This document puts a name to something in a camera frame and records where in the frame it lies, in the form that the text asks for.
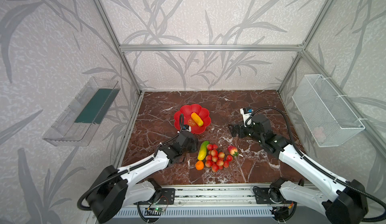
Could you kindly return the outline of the fake strawberry with green leaf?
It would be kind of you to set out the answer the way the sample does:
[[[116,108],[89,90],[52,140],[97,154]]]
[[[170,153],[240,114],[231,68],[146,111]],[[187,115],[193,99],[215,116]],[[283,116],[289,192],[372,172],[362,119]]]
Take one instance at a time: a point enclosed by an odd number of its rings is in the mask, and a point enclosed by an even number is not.
[[[238,152],[238,150],[237,150],[237,148],[236,148],[235,146],[229,146],[229,147],[227,148],[227,150],[228,150],[228,152],[229,152],[229,154],[230,154],[231,156],[234,156],[234,157],[239,156],[239,152]]]

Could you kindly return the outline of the yellow fake banana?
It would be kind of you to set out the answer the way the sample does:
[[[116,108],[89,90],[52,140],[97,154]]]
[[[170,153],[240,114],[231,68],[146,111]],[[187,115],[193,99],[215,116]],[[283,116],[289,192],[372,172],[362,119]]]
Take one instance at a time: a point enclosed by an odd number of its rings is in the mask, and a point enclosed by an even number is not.
[[[203,122],[203,120],[201,119],[201,117],[197,113],[192,112],[191,113],[191,118],[197,124],[197,126],[199,126],[199,127],[203,126],[204,122]]]

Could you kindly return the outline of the fake orange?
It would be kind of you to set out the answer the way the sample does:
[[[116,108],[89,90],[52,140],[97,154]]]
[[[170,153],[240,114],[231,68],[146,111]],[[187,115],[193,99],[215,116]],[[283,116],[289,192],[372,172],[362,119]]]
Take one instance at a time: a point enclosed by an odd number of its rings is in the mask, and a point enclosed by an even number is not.
[[[203,161],[201,161],[201,160],[197,161],[196,164],[195,164],[195,168],[196,168],[198,171],[203,170],[204,167],[205,167],[205,165],[204,165]]]

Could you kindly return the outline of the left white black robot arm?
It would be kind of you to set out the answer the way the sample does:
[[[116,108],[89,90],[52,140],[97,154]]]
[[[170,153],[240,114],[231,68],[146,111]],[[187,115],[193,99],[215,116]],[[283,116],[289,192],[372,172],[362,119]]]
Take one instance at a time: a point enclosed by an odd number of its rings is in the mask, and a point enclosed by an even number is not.
[[[161,186],[146,178],[173,164],[180,163],[187,153],[198,150],[198,138],[188,130],[160,143],[150,156],[131,165],[102,170],[91,187],[78,199],[77,208],[91,211],[100,224],[111,220],[126,205],[156,201]]]

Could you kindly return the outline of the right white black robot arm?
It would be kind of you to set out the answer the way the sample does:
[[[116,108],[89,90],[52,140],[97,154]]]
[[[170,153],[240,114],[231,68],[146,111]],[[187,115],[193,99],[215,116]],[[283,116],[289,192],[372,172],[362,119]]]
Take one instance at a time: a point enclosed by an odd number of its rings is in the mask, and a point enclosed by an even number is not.
[[[264,115],[245,115],[242,123],[230,124],[228,128],[233,137],[257,141],[268,154],[291,166],[317,187],[314,191],[291,181],[277,181],[274,185],[284,199],[318,211],[332,224],[377,223],[386,219],[385,214],[367,217],[369,199],[383,208],[384,201],[367,193],[357,180],[340,179],[300,151],[291,138],[275,134]]]

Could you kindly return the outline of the red flower-shaped fruit bowl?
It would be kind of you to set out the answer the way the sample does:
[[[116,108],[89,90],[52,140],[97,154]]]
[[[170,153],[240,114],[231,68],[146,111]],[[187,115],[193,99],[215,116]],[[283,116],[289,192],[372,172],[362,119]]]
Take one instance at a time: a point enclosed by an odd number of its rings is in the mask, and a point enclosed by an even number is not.
[[[211,124],[212,120],[211,120],[209,111],[199,104],[182,106],[180,108],[180,110],[177,111],[174,115],[174,120],[175,120],[174,126],[177,130],[181,129],[181,125],[180,125],[180,116],[181,115],[184,116],[184,124],[188,124],[188,120],[191,119],[191,113],[192,112],[197,113],[201,117],[201,119],[203,120],[204,124],[201,127],[193,126],[191,133],[197,134],[197,135],[202,134],[206,130],[206,128]]]

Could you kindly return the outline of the pink object in basket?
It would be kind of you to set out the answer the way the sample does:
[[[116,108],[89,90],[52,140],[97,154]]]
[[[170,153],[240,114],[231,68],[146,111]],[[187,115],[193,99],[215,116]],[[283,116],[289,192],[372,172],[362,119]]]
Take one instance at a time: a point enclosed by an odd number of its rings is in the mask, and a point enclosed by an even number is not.
[[[323,143],[326,141],[327,139],[327,136],[325,134],[325,131],[324,131],[324,128],[322,126],[320,127],[315,127],[313,130],[312,130],[312,134],[315,138],[315,140],[318,142],[318,143]]]

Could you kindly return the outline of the green circuit board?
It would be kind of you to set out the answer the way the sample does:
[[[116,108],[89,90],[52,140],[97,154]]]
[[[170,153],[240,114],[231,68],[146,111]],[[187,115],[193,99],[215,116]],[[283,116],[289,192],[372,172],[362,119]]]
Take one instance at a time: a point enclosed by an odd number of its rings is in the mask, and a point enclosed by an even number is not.
[[[146,209],[146,214],[148,216],[160,216],[163,213],[165,213],[167,210],[167,207],[149,207]]]

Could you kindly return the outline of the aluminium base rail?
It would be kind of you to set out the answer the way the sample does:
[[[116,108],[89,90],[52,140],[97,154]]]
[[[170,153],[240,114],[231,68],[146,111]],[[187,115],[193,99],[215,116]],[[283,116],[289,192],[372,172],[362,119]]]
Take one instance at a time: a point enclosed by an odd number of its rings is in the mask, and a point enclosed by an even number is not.
[[[271,210],[281,206],[292,209],[293,203],[281,200],[273,202],[269,196],[268,183],[202,184],[166,186],[174,194],[163,197],[160,204],[135,204],[123,207],[117,219],[138,218],[214,218],[257,217],[271,218]],[[167,207],[160,216],[148,216],[149,207]]]

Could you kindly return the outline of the clear plastic wall shelf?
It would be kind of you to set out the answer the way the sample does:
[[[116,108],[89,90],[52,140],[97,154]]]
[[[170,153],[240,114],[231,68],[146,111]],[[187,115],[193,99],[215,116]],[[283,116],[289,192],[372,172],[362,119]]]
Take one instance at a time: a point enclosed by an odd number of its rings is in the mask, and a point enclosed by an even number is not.
[[[120,90],[117,80],[91,77],[43,140],[56,147],[87,147]]]

